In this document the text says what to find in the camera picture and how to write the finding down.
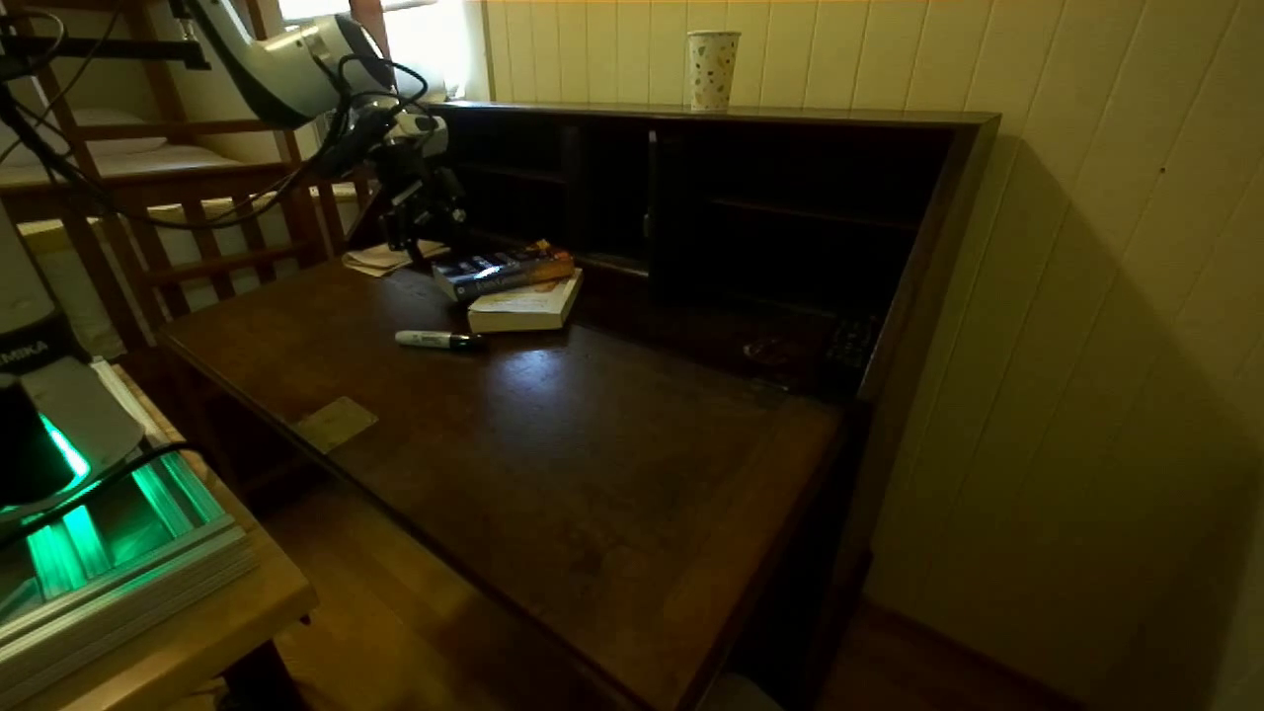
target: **window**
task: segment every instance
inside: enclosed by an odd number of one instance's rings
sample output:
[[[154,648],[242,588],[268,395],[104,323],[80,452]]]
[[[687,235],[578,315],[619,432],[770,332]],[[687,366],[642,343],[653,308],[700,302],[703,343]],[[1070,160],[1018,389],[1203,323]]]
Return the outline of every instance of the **window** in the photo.
[[[279,20],[346,12],[346,0],[275,0]],[[394,65],[428,75],[430,100],[488,100],[482,0],[383,0],[383,27]]]

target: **pen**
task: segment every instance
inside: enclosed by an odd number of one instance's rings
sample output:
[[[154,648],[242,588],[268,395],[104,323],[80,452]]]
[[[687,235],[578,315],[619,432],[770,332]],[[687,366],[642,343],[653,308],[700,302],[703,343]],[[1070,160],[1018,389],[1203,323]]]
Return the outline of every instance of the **pen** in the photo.
[[[394,343],[428,347],[428,353],[471,353],[479,341],[475,332],[428,332],[428,329],[397,329]]]

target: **wood paneling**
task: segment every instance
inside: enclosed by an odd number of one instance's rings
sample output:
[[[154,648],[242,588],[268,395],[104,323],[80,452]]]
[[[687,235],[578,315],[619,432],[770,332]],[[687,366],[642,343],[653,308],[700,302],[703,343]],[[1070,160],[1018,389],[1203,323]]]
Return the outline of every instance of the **wood paneling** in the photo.
[[[588,67],[584,86],[538,78],[553,60],[525,12],[588,37],[584,56],[555,39],[561,65]],[[523,67],[496,100],[685,104],[685,33],[731,24],[733,104],[1006,114],[883,505],[871,592],[1094,694],[1162,618],[1164,588],[1191,576],[1223,498],[1260,476],[1260,12],[503,0],[488,27],[496,65]]]

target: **desk leg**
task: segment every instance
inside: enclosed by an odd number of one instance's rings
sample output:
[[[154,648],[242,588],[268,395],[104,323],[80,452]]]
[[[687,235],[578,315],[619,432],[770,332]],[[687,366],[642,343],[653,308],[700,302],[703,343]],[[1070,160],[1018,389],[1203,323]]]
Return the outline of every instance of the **desk leg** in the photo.
[[[297,692],[275,643],[262,643],[257,651],[242,657],[228,673],[228,699],[222,711],[303,711],[303,694]]]

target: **cup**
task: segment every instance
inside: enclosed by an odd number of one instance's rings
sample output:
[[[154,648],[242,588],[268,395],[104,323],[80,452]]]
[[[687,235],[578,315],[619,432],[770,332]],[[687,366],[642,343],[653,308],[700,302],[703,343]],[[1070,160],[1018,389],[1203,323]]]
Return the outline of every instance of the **cup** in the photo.
[[[700,114],[727,112],[727,100],[733,86],[739,39],[741,33],[687,33],[692,112]]]

